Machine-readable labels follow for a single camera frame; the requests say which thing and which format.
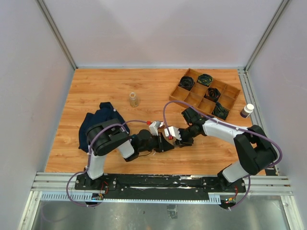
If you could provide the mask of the clear glass pill jar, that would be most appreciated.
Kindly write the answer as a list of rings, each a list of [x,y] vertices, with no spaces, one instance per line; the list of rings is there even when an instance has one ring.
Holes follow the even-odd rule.
[[[139,106],[139,98],[135,92],[131,92],[129,94],[129,102],[130,102],[131,107]]]

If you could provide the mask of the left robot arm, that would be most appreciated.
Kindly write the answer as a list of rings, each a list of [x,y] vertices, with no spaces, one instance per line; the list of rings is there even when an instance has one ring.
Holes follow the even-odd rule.
[[[108,153],[117,149],[126,162],[140,156],[141,152],[166,152],[174,149],[163,134],[158,131],[160,121],[145,121],[149,129],[142,129],[138,134],[130,135],[125,128],[126,123],[120,124],[117,118],[99,123],[87,129],[85,135],[88,144],[88,163],[86,184],[91,189],[102,186],[104,164]]]

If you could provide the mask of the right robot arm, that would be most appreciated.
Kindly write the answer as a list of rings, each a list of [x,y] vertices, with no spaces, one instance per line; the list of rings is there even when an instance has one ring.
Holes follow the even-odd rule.
[[[278,159],[272,142],[258,125],[235,126],[214,117],[201,116],[192,108],[184,110],[182,115],[189,126],[170,129],[177,146],[191,146],[198,135],[219,138],[235,146],[238,161],[217,174],[218,188],[224,192],[231,190],[239,179],[258,174]]]

